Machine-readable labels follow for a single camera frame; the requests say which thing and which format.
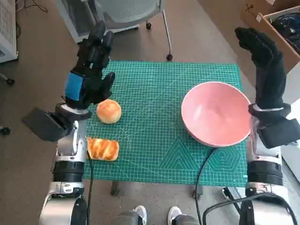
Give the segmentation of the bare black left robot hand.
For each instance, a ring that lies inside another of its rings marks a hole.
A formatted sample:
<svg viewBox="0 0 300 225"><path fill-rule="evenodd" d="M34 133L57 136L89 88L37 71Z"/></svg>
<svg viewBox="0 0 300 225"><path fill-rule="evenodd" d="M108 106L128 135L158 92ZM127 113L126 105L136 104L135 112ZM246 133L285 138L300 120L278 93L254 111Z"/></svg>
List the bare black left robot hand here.
<svg viewBox="0 0 300 225"><path fill-rule="evenodd" d="M115 73L103 78L103 69L110 62L113 33L106 32L103 21L97 22L83 39L77 52L77 63L71 69L65 87L65 102L74 109L87 109L90 104L98 104L111 95Z"/></svg>

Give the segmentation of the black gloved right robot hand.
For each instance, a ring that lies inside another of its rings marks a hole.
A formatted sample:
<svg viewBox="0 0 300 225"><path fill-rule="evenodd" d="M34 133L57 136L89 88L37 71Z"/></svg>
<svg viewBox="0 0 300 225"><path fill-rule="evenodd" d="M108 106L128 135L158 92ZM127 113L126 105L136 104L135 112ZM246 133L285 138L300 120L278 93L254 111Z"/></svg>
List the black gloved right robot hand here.
<svg viewBox="0 0 300 225"><path fill-rule="evenodd" d="M235 35L240 47L251 53L256 67L256 105L262 110L283 108L286 84L283 54L269 36L255 29L238 27Z"/></svg>

